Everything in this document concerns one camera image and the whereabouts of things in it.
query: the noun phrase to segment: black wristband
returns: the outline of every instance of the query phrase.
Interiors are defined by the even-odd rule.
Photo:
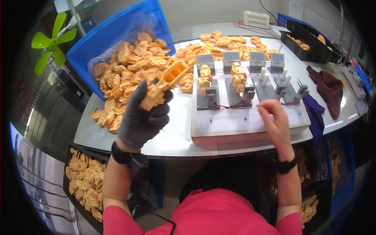
[[[112,144],[112,157],[114,160],[119,163],[119,164],[126,164],[128,167],[130,167],[130,164],[132,162],[132,159],[134,156],[141,155],[140,153],[128,153],[128,152],[123,152],[116,142]]]
[[[288,162],[288,161],[284,161],[284,162],[276,161],[276,162],[277,162],[278,173],[287,174],[296,165],[296,156],[291,162]]]

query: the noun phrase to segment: gloved hand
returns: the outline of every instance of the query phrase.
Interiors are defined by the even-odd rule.
[[[141,82],[132,93],[123,120],[117,130],[117,135],[125,144],[140,149],[142,146],[159,133],[169,121],[167,116],[170,107],[167,103],[172,99],[170,90],[165,91],[165,103],[153,107],[147,112],[141,107],[141,103],[147,93],[146,80]]]

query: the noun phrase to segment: white table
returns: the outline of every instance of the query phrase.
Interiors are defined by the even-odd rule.
[[[179,46],[184,47],[194,41],[182,42],[179,45],[175,45],[175,47],[178,49]],[[262,38],[262,43],[267,45],[268,48],[278,50],[280,47],[280,43],[276,39]],[[352,88],[345,86],[340,115],[337,120],[333,120],[325,101],[316,91],[316,85],[306,71],[306,67],[310,65],[317,72],[323,70],[338,79],[346,80],[341,73],[342,68],[340,65],[315,64],[300,61],[286,46],[283,46],[280,52],[285,54],[285,68],[292,75],[291,83],[294,89],[297,90],[298,88],[297,79],[299,78],[303,84],[308,86],[309,94],[325,108],[325,112],[323,113],[325,124],[324,135],[352,123],[363,114],[361,112],[358,113],[355,107],[357,98],[352,95],[353,91],[349,90]],[[194,145],[190,131],[192,94],[182,93],[178,88],[172,90],[172,92],[174,98],[169,103],[170,122],[163,128],[163,131],[160,131],[157,136],[144,145],[141,149],[143,154],[156,158],[213,158],[218,155],[233,155],[274,148],[268,139],[228,144]],[[93,93],[81,117],[74,143],[110,151],[116,135],[110,133],[107,128],[100,128],[91,118],[91,112],[96,108],[104,108],[104,102]],[[292,135],[291,142],[292,144],[304,142],[312,139],[312,137],[310,130],[306,129],[301,134]]]

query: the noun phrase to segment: fan blade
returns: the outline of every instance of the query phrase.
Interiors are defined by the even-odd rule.
[[[50,57],[50,54],[51,54],[51,51],[46,50],[42,54],[42,56],[39,58],[38,62],[36,63],[34,67],[34,72],[36,75],[40,76],[43,73],[44,68],[46,67],[48,59]]]
[[[31,48],[41,49],[47,48],[50,45],[50,40],[46,35],[38,32],[34,35],[33,41],[31,41]]]
[[[69,42],[69,41],[72,41],[75,37],[76,37],[76,34],[77,34],[77,29],[74,28],[68,32],[66,32],[65,34],[61,35],[59,38],[58,38],[58,45],[60,43],[63,43],[63,42]]]
[[[58,33],[60,32],[60,29],[63,26],[66,17],[67,14],[65,12],[60,12],[56,16],[55,23],[53,24],[52,38],[56,38],[58,36]]]
[[[55,49],[53,49],[52,51],[52,54],[53,54],[53,60],[55,61],[55,64],[57,67],[62,66],[67,60],[65,58],[63,51],[59,47],[55,47]]]

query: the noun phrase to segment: blue plastic crate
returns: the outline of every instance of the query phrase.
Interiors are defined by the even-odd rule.
[[[329,145],[327,139],[323,137],[321,143],[317,147],[312,148],[317,158],[317,179],[316,181],[323,181],[332,178],[332,171],[330,170],[331,161],[329,156]]]
[[[292,18],[292,17],[289,17],[287,15],[284,15],[284,14],[280,14],[278,13],[278,19],[277,19],[277,26],[281,26],[281,27],[287,27],[287,20],[293,20],[293,21],[297,21],[297,22],[300,22],[302,24],[305,24],[305,25],[308,25],[309,27],[313,28],[314,30],[316,30],[319,34],[321,34],[326,41],[330,42],[330,40],[325,37],[325,35],[323,35],[320,31],[318,31],[317,29],[315,29],[312,25],[306,23],[306,22],[303,22],[301,20],[297,20],[295,18]]]
[[[355,154],[349,128],[343,128],[331,135],[340,152],[339,165],[340,179],[336,182],[333,195],[331,217],[347,202],[354,191],[355,186]]]
[[[132,19],[140,14],[142,20],[133,21],[130,24]],[[88,32],[68,51],[69,63],[87,86],[102,100],[105,100],[103,93],[99,89],[99,84],[89,73],[87,63],[92,58],[103,54],[116,42],[121,40],[132,42],[141,30],[148,29],[150,32],[150,25],[145,25],[148,21],[156,24],[151,35],[166,41],[167,48],[171,49],[169,55],[175,54],[174,42],[158,0],[144,0],[116,13]]]

